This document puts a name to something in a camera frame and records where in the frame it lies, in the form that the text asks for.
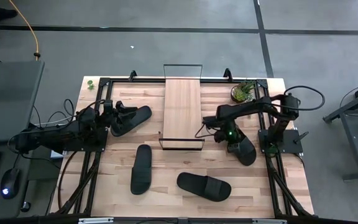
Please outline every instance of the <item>concrete floor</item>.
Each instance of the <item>concrete floor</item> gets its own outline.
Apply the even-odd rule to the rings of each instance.
[[[31,24],[41,26],[258,28],[253,0],[15,2]],[[11,7],[7,1],[0,3]],[[259,3],[266,29],[358,30],[356,0]],[[15,18],[2,24],[24,23]],[[0,36],[2,61],[34,59],[29,31],[0,30]],[[136,70],[138,75],[157,76],[163,75],[165,63],[203,64],[204,76],[220,77],[226,67],[237,77],[268,75],[259,34],[38,31],[37,37],[45,72],[35,105],[43,121],[63,109],[65,98],[77,101],[85,75],[128,75]],[[301,112],[295,121],[301,132],[310,132],[303,148],[315,214],[358,221],[358,181],[342,181],[342,175],[357,171],[356,163],[341,123],[328,125],[321,119],[358,86],[358,35],[266,35],[266,39],[274,77],[284,78],[288,87],[309,85],[326,96],[320,110]],[[319,103],[318,96],[306,90],[295,93],[304,107]],[[45,213],[55,183],[31,183],[27,196],[33,209],[22,216]]]

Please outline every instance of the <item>person's foot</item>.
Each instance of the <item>person's foot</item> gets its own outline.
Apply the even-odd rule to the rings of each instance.
[[[16,10],[7,10],[0,8],[0,21],[4,19],[10,19],[17,16]]]

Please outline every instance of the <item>wooden table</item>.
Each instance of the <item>wooden table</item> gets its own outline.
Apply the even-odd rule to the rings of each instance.
[[[95,90],[89,90],[87,81],[98,86],[100,77],[84,77],[76,110],[84,108],[96,99]],[[281,78],[268,78],[270,95],[283,93]],[[201,84],[201,113],[211,116],[216,107],[232,103],[229,97],[234,84]],[[257,149],[256,161],[249,167],[226,152],[226,144],[207,137],[202,151],[162,151],[158,132],[163,130],[164,83],[115,83],[112,91],[114,104],[122,100],[125,106],[148,105],[152,117],[131,132],[114,138],[108,137],[106,151],[102,154],[98,181],[94,195],[94,217],[200,217],[200,218],[271,218],[272,199],[264,155],[260,153],[257,131],[260,129],[257,114],[236,119],[236,123]],[[130,191],[131,168],[135,152],[140,144],[152,147],[152,183],[142,195]],[[63,203],[78,185],[83,153],[77,153],[67,168],[62,184]],[[282,161],[287,184],[304,208],[313,213],[305,171],[299,158],[283,154]],[[232,187],[230,197],[223,202],[211,202],[177,187],[181,172],[210,175],[225,180]],[[284,211],[281,191],[278,190],[280,208]],[[57,210],[57,194],[53,198],[51,212]]]

